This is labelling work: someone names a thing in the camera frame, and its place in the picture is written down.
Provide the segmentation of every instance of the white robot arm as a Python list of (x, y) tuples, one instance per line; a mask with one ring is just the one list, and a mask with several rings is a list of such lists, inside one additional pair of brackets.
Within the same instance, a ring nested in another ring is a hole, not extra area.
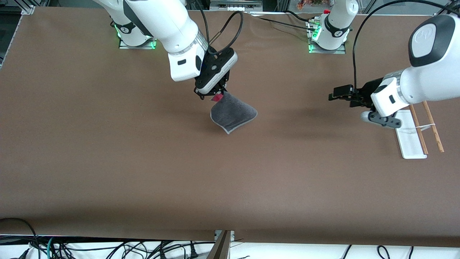
[(329, 14), (320, 16), (321, 29), (313, 40), (327, 50), (334, 50), (346, 41), (350, 24), (358, 13), (356, 0), (337, 0)]
[(184, 1), (124, 0), (124, 11), (144, 33), (161, 41), (168, 52), (174, 81), (200, 75), (208, 44), (196, 23), (190, 19)]
[(109, 13), (110, 17), (115, 23), (115, 28), (120, 35), (121, 40), (129, 46), (140, 46), (144, 44), (150, 36), (144, 35), (142, 31), (128, 17), (123, 11), (122, 0), (93, 0), (100, 4)]
[(386, 75), (371, 94), (376, 110), (389, 116), (410, 104), (460, 97), (456, 80), (460, 62), (460, 18), (432, 17), (409, 40), (411, 66)]
[(94, 1), (109, 12), (126, 44), (138, 46), (153, 36), (161, 41), (174, 81), (195, 78), (195, 93), (202, 99), (224, 90), (238, 56), (231, 48), (218, 55), (207, 53), (207, 39), (190, 19), (186, 0)]

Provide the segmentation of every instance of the metal frame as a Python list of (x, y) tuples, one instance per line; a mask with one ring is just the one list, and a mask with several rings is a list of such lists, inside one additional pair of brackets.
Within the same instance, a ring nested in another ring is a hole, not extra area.
[(50, 0), (14, 0), (17, 6), (22, 10), (22, 15), (34, 13), (36, 6), (48, 6)]
[(228, 259), (230, 242), (235, 238), (235, 233), (232, 230), (219, 230), (215, 233), (218, 235), (217, 241), (214, 243), (213, 248), (207, 255), (206, 259)]
[(21, 24), (21, 21), (23, 19), (23, 16), (19, 18), (19, 22), (16, 25), (16, 29), (14, 30), (13, 37), (11, 38), (10, 45), (8, 45), (8, 48), (6, 49), (5, 56), (3, 57), (3, 60), (0, 60), (0, 69), (2, 68), (3, 63), (5, 62), (6, 57), (8, 56), (8, 52), (10, 51), (11, 45), (13, 43), (14, 37), (16, 36), (17, 29), (19, 28), (19, 25)]
[(362, 10), (362, 13), (364, 14), (369, 14), (372, 10), (372, 7), (375, 5), (375, 2), (377, 2), (377, 0), (371, 0), (370, 3), (368, 4), (368, 6), (366, 6), (366, 8), (364, 8), (364, 10)]
[(287, 10), (291, 0), (278, 0), (278, 8), (276, 11)]
[(230, 11), (232, 7), (239, 7), (243, 12), (263, 12), (262, 0), (211, 0), (210, 11)]

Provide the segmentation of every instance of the power cable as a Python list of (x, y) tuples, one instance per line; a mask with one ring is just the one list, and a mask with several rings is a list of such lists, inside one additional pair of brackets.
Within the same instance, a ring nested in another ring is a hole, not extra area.
[(301, 20), (301, 21), (304, 21), (304, 22), (308, 22), (308, 20), (314, 19), (314, 18), (315, 18), (315, 17), (313, 16), (312, 18), (305, 19), (305, 18), (302, 18), (302, 17), (298, 16), (296, 13), (294, 13), (293, 11), (290, 11), (290, 10), (285, 10), (285, 11), (283, 11), (283, 12), (285, 12), (285, 13), (290, 13), (290, 14), (294, 15), (294, 17), (296, 17), (297, 19), (299, 19), (299, 20)]
[[(194, 245), (201, 245), (201, 244), (214, 244), (214, 243), (215, 243), (215, 242), (196, 242), (196, 243), (193, 243), (193, 244), (194, 244)], [(188, 247), (188, 246), (190, 246), (190, 245), (191, 245), (191, 244), (178, 245), (178, 246), (175, 247), (175, 248), (171, 248), (171, 247), (174, 247), (174, 246), (176, 246), (176, 245), (173, 245), (173, 246), (170, 246), (170, 247), (165, 247), (163, 252), (164, 252), (164, 253), (167, 253), (167, 252), (170, 252), (170, 251), (175, 250), (175, 249), (179, 249), (179, 248), (182, 248), (182, 247)]]
[(300, 28), (300, 29), (305, 29), (305, 30), (310, 30), (310, 31), (315, 30), (313, 28), (307, 28), (307, 27), (304, 27), (304, 26), (298, 26), (298, 25), (294, 25), (294, 24), (287, 24), (287, 23), (278, 22), (278, 21), (275, 21), (275, 20), (270, 20), (270, 19), (267, 19), (267, 18), (262, 18), (262, 17), (258, 17), (258, 18), (261, 19), (261, 20), (264, 20), (264, 21), (274, 22), (274, 23), (277, 23), (277, 24), (283, 24), (283, 25), (291, 26), (291, 27), (295, 27), (295, 28)]
[[(26, 224), (29, 227), (29, 229), (32, 232), (32, 234), (34, 235), (36, 245), (38, 247), (40, 246), (40, 243), (38, 243), (37, 233), (35, 232), (34, 228), (32, 227), (32, 225), (30, 225), (29, 222), (27, 222), (25, 219), (22, 219), (22, 218), (0, 218), (0, 222), (8, 221), (8, 220), (20, 221), (20, 222)], [(38, 250), (38, 259), (41, 259), (40, 249)]]
[(409, 251), (409, 256), (407, 257), (408, 259), (412, 259), (412, 253), (414, 252), (414, 247), (410, 247), (410, 251)]
[(350, 250), (350, 248), (351, 248), (351, 245), (348, 245), (348, 247), (347, 247), (346, 250), (345, 250), (344, 256), (342, 256), (342, 259), (345, 259), (345, 258), (346, 258), (346, 256), (348, 255), (348, 251)]
[(116, 247), (101, 247), (101, 248), (91, 248), (91, 249), (76, 249), (76, 248), (67, 248), (67, 250), (71, 250), (71, 251), (83, 251), (83, 252), (87, 252), (87, 251), (97, 251), (97, 250), (108, 250), (108, 249), (115, 249)]
[[(385, 250), (386, 258), (383, 257), (383, 255), (380, 253), (380, 248), (383, 248), (383, 250)], [(390, 254), (388, 253), (388, 250), (384, 246), (378, 246), (377, 247), (377, 253), (379, 254), (380, 258), (382, 258), (382, 259), (390, 259)]]
[[(208, 24), (207, 24), (206, 15), (204, 14), (204, 11), (203, 11), (203, 8), (201, 7), (201, 5), (198, 4), (198, 7), (200, 8), (201, 15), (203, 16), (204, 26), (205, 26), (205, 29), (206, 29), (206, 41), (207, 41), (208, 45), (210, 45), (211, 43), (210, 43), (210, 40), (209, 40), (209, 27), (208, 27)], [(230, 15), (230, 17), (227, 19), (227, 22), (225, 22), (225, 25), (222, 27), (222, 29), (213, 37), (213, 41), (215, 41), (222, 34), (222, 32), (225, 30), (225, 28), (227, 27), (229, 22), (232, 20), (232, 18), (236, 14), (239, 14), (241, 19), (240, 19), (240, 26), (239, 26), (238, 31), (236, 32), (235, 36), (233, 37), (233, 39), (230, 41), (229, 44), (227, 44), (227, 46), (225, 46), (223, 49), (221, 49), (219, 51), (212, 52), (208, 48), (207, 52), (209, 54), (211, 54), (211, 55), (219, 55), (219, 54), (221, 54), (222, 52), (224, 52), (225, 50), (230, 48), (231, 45), (233, 45), (233, 43), (235, 43), (235, 41), (238, 39), (238, 37), (240, 36), (241, 30), (243, 29), (243, 12), (241, 12), (241, 11), (233, 12), (233, 14)]]

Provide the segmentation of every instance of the gray towel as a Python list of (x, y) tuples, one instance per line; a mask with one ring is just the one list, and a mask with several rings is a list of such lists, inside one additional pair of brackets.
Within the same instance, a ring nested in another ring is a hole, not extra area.
[(252, 121), (257, 110), (228, 92), (211, 108), (211, 120), (230, 134), (236, 128)]

